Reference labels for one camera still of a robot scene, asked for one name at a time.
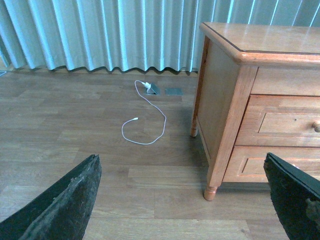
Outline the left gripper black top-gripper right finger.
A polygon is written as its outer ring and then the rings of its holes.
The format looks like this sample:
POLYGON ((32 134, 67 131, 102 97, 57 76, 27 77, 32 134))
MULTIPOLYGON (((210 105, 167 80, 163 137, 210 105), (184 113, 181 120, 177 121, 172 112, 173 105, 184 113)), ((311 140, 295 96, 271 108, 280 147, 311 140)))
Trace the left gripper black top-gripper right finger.
POLYGON ((270 197, 291 240, 320 238, 320 181, 269 152, 263 165, 270 197))

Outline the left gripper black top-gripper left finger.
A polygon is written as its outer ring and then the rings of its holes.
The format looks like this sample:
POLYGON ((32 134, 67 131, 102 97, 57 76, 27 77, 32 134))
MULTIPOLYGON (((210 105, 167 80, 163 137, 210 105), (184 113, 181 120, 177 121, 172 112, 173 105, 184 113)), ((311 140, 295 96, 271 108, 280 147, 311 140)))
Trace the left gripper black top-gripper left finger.
POLYGON ((90 155, 26 206, 0 223, 2 240, 81 240, 102 175, 90 155))

